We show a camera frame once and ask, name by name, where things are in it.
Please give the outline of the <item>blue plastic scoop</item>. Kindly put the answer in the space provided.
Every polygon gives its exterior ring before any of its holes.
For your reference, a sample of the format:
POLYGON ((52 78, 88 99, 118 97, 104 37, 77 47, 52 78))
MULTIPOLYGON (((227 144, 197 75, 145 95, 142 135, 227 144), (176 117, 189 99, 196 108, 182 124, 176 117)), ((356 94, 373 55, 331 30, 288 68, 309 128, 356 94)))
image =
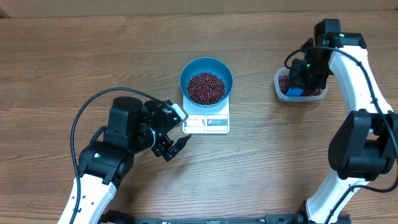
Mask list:
POLYGON ((286 96, 291 96, 291 97, 299 97, 302 96, 304 92, 304 89, 302 88, 289 88, 287 92, 285 93, 286 96))

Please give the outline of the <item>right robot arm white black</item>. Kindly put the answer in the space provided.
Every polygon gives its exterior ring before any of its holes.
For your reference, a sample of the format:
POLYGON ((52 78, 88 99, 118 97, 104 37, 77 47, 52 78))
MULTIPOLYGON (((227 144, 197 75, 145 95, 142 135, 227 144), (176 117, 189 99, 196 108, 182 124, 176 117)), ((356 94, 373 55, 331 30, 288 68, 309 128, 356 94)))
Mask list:
POLYGON ((347 117, 328 146, 328 175, 292 216, 292 223, 348 223, 349 218, 339 214, 358 190, 388 193, 397 188, 396 183, 386 189, 368 185, 397 163, 397 113, 377 86, 360 33, 342 32, 338 19, 324 19, 313 31, 299 48, 304 58, 286 66, 289 84, 284 95, 306 98, 324 90, 333 75, 347 117))

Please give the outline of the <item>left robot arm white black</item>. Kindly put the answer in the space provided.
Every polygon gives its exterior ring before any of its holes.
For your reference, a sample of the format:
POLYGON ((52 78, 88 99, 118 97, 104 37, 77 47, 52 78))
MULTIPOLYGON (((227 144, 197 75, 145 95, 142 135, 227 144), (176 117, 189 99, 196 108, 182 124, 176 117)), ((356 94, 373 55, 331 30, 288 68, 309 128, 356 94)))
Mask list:
POLYGON ((170 100, 143 103, 129 96, 115 98, 107 125, 97 130, 79 155, 79 179, 59 223, 134 223, 133 216, 106 207, 137 153, 151 149, 156 157, 170 161, 185 147, 190 136, 173 141, 167 133, 187 118, 185 110, 170 100))

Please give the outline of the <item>white digital kitchen scale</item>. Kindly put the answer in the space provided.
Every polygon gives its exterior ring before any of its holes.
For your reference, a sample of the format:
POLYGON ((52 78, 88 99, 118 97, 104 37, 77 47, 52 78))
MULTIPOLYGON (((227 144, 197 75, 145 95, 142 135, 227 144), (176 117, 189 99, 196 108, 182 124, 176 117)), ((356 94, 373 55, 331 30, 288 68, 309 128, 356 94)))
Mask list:
POLYGON ((183 97, 183 109, 188 119, 182 124, 185 134, 228 134, 230 131, 229 97, 214 107, 194 105, 183 97))

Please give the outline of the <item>red beans in bowl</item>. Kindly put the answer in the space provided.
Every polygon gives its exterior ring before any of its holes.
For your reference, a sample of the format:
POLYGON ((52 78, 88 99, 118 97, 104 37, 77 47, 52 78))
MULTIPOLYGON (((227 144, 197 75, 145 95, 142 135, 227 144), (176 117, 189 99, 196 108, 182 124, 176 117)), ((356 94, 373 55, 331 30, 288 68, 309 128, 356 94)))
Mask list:
POLYGON ((187 93, 199 105, 218 103, 226 91, 223 80, 211 72, 201 72, 189 79, 187 93))

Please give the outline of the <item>teal metal bowl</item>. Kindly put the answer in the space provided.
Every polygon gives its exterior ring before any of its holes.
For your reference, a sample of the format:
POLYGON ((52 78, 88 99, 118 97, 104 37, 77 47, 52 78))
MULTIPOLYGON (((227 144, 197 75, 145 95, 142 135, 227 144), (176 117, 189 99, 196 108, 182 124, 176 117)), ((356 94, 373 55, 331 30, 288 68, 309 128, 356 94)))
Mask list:
POLYGON ((183 69, 180 76, 180 89, 183 93, 183 96, 187 97, 194 105, 200 107, 214 107, 218 105, 221 101, 223 101, 229 94, 233 88, 233 76, 230 69, 220 60, 210 57, 202 57, 191 61, 186 67, 183 69), (187 85, 189 79, 191 79, 194 75, 197 75, 201 72, 211 72, 215 74, 217 77, 221 78, 225 84, 226 91, 222 99, 213 105, 199 105, 194 103, 188 96, 187 93, 187 85))

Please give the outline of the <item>red adzuki beans in container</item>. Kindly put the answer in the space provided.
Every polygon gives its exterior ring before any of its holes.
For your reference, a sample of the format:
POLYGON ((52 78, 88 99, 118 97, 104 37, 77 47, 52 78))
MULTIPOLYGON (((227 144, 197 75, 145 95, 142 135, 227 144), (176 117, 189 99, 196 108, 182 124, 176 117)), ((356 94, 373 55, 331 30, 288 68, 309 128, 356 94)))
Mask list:
MULTIPOLYGON (((279 77, 279 88, 280 91, 285 95, 287 90, 290 88, 289 85, 289 76, 288 75, 282 75, 279 77)), ((322 94, 321 89, 316 89, 316 90, 304 90, 302 96, 318 96, 322 94)))

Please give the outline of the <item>clear plastic food container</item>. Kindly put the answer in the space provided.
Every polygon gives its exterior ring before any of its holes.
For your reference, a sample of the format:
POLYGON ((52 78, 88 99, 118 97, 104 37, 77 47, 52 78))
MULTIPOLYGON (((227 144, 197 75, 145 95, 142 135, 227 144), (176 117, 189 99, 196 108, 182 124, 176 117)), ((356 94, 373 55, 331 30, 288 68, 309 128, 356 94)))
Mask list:
POLYGON ((326 93, 328 91, 328 85, 326 85, 325 89, 321 90, 319 95, 316 96, 287 96, 282 93, 279 87, 279 78, 288 75, 289 74, 289 69, 282 67, 280 68, 277 73, 274 76, 274 87, 275 87, 275 92, 277 95, 277 99, 280 102, 284 103, 306 103, 310 101, 318 101, 326 96, 326 93))

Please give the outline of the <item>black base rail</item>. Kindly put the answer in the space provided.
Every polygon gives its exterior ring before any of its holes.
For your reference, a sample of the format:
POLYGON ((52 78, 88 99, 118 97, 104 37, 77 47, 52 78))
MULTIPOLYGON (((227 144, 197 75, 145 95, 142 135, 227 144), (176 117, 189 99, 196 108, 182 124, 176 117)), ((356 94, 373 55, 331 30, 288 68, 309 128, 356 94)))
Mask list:
POLYGON ((108 210, 102 214, 98 223, 114 224, 304 224, 313 223, 306 221, 303 213, 266 215, 260 218, 186 218, 186 219, 161 219, 161 218, 134 218, 132 215, 108 210))

